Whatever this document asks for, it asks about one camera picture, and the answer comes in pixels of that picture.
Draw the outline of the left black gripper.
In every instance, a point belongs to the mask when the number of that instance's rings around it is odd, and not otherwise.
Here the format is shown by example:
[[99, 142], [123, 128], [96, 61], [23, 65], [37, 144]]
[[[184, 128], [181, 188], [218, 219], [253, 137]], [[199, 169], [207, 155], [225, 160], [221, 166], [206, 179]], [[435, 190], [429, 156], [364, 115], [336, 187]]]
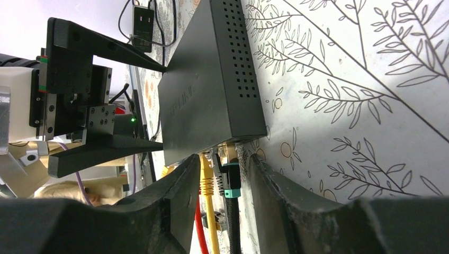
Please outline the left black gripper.
[[32, 72], [30, 127], [40, 141], [67, 134], [85, 144], [50, 155], [49, 176], [62, 178], [126, 156], [163, 150], [160, 142], [113, 135], [112, 69], [93, 64], [92, 56], [158, 72], [165, 72], [165, 66], [130, 44], [72, 21], [49, 18], [47, 35], [52, 47], [41, 50]]

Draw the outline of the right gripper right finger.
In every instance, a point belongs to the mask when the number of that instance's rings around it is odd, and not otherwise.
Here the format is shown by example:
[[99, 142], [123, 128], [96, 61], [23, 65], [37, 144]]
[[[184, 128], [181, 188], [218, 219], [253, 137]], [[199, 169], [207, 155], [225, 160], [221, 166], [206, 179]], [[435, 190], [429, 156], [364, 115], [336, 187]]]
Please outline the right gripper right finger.
[[448, 198], [358, 198], [340, 204], [249, 158], [261, 253], [448, 253]]

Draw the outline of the black network switch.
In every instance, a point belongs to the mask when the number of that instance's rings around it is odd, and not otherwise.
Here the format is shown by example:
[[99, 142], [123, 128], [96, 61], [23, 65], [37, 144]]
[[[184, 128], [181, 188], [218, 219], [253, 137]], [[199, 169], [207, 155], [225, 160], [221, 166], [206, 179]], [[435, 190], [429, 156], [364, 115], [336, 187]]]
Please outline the black network switch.
[[201, 1], [158, 85], [166, 165], [267, 135], [241, 1]]

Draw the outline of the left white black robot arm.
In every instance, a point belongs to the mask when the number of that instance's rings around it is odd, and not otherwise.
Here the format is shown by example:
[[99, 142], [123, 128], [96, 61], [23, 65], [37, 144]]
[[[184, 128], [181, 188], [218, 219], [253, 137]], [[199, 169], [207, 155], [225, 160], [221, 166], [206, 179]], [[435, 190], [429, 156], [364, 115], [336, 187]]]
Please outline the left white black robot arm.
[[1, 155], [14, 142], [50, 141], [80, 132], [82, 144], [49, 156], [61, 178], [115, 159], [160, 151], [161, 143], [123, 134], [109, 98], [112, 70], [93, 57], [158, 72], [166, 67], [136, 47], [71, 21], [48, 20], [47, 45], [36, 60], [1, 55]]

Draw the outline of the black power adapter with cord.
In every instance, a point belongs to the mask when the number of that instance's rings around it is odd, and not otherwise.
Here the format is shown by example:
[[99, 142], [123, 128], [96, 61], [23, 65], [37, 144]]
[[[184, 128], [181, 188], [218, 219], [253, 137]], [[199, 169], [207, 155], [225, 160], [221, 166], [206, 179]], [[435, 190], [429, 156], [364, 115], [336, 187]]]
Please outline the black power adapter with cord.
[[[166, 67], [177, 41], [176, 1], [126, 1], [125, 10], [132, 11], [131, 32], [122, 29], [122, 17], [118, 28], [127, 43]], [[145, 137], [151, 141], [161, 141], [161, 116], [158, 86], [163, 73], [129, 65], [129, 81], [137, 105], [138, 116], [145, 130]]]

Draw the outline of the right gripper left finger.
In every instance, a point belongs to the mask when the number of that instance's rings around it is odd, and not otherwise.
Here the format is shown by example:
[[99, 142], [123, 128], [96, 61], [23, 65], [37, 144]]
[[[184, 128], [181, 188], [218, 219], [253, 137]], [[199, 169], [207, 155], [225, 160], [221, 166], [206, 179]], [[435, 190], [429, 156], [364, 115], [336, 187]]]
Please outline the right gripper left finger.
[[114, 205], [1, 200], [1, 253], [189, 253], [200, 157]]

